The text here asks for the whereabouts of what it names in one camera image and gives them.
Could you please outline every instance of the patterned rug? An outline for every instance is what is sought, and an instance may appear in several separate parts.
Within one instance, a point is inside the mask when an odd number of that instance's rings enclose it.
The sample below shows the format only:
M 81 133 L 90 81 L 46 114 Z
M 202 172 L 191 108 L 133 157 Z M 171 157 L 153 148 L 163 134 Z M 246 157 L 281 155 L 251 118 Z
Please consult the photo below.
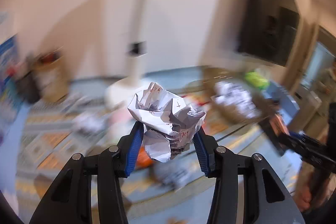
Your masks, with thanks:
M 205 93 L 198 88 L 188 90 L 172 90 L 173 93 L 179 94 L 184 99 L 195 106 L 195 108 L 205 109 L 207 116 L 205 118 L 204 130 L 209 135 L 214 135 L 227 129 L 229 126 L 223 122 L 220 114 L 212 109 Z M 16 173 L 16 191 L 20 205 L 20 217 L 28 223 L 30 217 L 43 197 L 44 193 L 63 168 L 65 163 L 74 153 L 83 155 L 95 155 L 102 151 L 101 143 L 104 140 L 106 132 L 100 132 L 98 135 L 84 135 L 82 133 L 72 132 L 73 119 L 77 114 L 65 115 L 61 112 L 62 105 L 45 105 L 38 102 L 32 106 L 26 119 L 26 124 L 21 138 L 21 148 L 17 161 Z M 78 109 L 79 112 L 91 111 L 99 115 L 105 115 L 110 111 L 105 108 L 103 98 L 91 100 L 87 105 Z M 135 120 L 127 121 L 125 130 L 129 130 L 134 125 Z M 132 191 L 143 187 L 150 187 L 155 181 L 145 180 L 146 185 L 141 181 L 131 185 Z M 197 180 L 204 185 L 199 189 L 208 189 L 213 185 L 211 180 Z M 130 185 L 122 187 L 123 193 L 127 196 Z M 184 198 L 174 199 L 174 204 L 180 203 Z M 97 202 L 96 178 L 92 180 L 91 202 L 94 206 Z M 150 204 L 145 201 L 135 203 L 129 208 L 128 217 L 134 218 L 143 215 L 143 212 L 152 211 Z

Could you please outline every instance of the clutter on floor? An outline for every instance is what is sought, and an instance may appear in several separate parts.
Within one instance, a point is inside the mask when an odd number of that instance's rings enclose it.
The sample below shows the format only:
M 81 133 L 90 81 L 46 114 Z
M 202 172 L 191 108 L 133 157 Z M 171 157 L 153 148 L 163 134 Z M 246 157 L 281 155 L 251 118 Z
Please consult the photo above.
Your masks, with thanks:
M 72 130 L 87 135 L 97 135 L 107 128 L 107 115 L 99 117 L 94 112 L 83 112 L 73 119 Z
M 167 162 L 189 149 L 206 115 L 186 105 L 183 98 L 152 82 L 137 92 L 128 106 L 133 118 L 146 127 L 144 148 L 151 159 Z
M 245 73 L 245 80 L 260 90 L 265 90 L 269 85 L 269 81 L 256 71 Z
M 156 161 L 152 169 L 156 180 L 160 181 L 163 185 L 171 186 L 174 190 L 184 187 L 190 177 L 188 166 L 185 166 L 180 160 L 170 160 L 169 162 Z
M 31 70 L 26 70 L 21 74 L 21 77 L 16 77 L 16 88 L 19 95 L 28 104 L 34 104 L 41 99 L 34 73 Z
M 268 116 L 269 103 L 263 95 L 263 90 L 251 86 L 251 84 L 246 81 L 243 73 L 232 72 L 223 68 L 204 67 L 202 68 L 202 74 L 205 92 L 210 97 L 212 105 L 225 119 L 232 123 L 252 124 L 259 122 L 261 119 Z M 218 85 L 218 82 L 233 84 L 233 86 L 231 86 L 231 88 L 233 88 L 232 93 L 237 94 L 237 96 L 234 96 L 233 99 L 227 98 L 231 104 L 224 103 L 227 101 L 226 99 L 223 100 L 223 98 L 226 98 L 226 89 L 221 90 L 218 88 L 219 90 L 217 90 L 216 85 Z M 253 105 L 249 102 L 253 103 L 256 108 L 251 115 L 248 115 L 249 113 L 245 113 L 246 109 L 253 108 Z
M 220 81 L 215 84 L 216 96 L 213 100 L 218 105 L 232 106 L 239 114 L 248 119 L 261 116 L 260 110 L 252 102 L 252 96 L 249 91 L 244 90 L 241 85 Z
M 32 68 L 44 101 L 55 103 L 66 97 L 69 83 L 60 49 L 37 57 Z
M 231 126 L 213 108 L 202 85 L 198 84 L 194 89 L 186 88 L 172 92 L 183 97 L 186 104 L 207 112 L 203 128 L 208 135 L 216 135 Z M 84 112 L 94 113 L 98 117 L 110 115 L 107 130 L 98 135 L 73 132 L 73 120 Z M 33 212 L 32 204 L 37 206 L 50 181 L 72 153 L 80 152 L 85 156 L 96 154 L 96 151 L 100 153 L 103 149 L 101 145 L 117 144 L 121 136 L 129 134 L 134 122 L 127 107 L 120 107 L 111 112 L 106 108 L 104 98 L 84 97 L 80 93 L 70 93 L 61 103 L 46 103 L 40 100 L 32 105 L 26 119 L 17 161 L 16 190 L 22 209 Z M 141 147 L 136 162 L 137 170 L 140 172 L 143 169 L 147 174 L 147 167 L 153 164 L 154 161 L 148 157 L 145 148 Z M 194 164 L 190 164 L 189 167 L 188 172 L 194 174 Z M 137 191 L 136 189 L 147 189 L 152 184 L 157 185 L 157 182 L 143 176 L 139 176 L 134 182 L 127 182 L 122 187 L 126 196 L 127 193 Z M 178 185 L 182 184 L 171 183 L 167 188 L 177 189 Z

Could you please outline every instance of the white wall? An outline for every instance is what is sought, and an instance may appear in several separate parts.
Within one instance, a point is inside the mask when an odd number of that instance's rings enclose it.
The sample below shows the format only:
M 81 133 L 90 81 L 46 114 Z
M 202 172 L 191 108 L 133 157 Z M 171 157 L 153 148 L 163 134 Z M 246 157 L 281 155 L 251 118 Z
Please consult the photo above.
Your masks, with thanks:
M 21 56 L 63 46 L 75 78 L 118 75 L 134 0 L 0 0 L 13 13 Z
M 0 0 L 0 9 L 14 14 L 22 56 L 63 46 L 73 77 L 83 78 L 125 73 L 134 1 Z M 306 17 L 311 0 L 295 1 Z M 147 0 L 141 29 L 148 45 L 147 71 L 199 64 L 234 70 L 258 66 L 260 60 L 235 53 L 245 3 Z M 270 69 L 281 80 L 285 68 Z

